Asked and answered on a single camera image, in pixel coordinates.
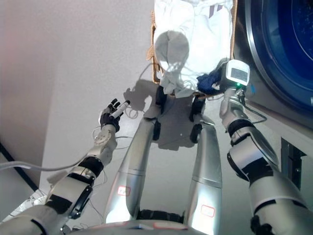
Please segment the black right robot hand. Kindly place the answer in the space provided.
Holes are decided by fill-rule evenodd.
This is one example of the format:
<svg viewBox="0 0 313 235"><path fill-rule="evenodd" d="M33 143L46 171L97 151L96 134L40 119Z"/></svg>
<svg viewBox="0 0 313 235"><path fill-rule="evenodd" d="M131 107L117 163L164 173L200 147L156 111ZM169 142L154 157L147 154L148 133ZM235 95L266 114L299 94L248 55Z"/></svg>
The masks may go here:
<svg viewBox="0 0 313 235"><path fill-rule="evenodd" d="M237 59L230 59L223 62L218 68L220 80L217 88L222 93L230 87L239 89L246 87L250 80L250 66Z"/></svg>

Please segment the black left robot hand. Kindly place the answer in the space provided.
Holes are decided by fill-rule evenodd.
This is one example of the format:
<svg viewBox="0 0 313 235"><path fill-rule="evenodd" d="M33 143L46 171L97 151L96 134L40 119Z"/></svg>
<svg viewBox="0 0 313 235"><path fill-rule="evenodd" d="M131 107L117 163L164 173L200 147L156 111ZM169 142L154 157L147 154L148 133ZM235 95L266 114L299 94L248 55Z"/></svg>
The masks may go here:
<svg viewBox="0 0 313 235"><path fill-rule="evenodd" d="M115 131L118 132L120 130L120 118L130 103L129 100L120 103L117 98L113 99L99 115L98 122L100 128L103 129L104 126L111 125L114 127Z"/></svg>

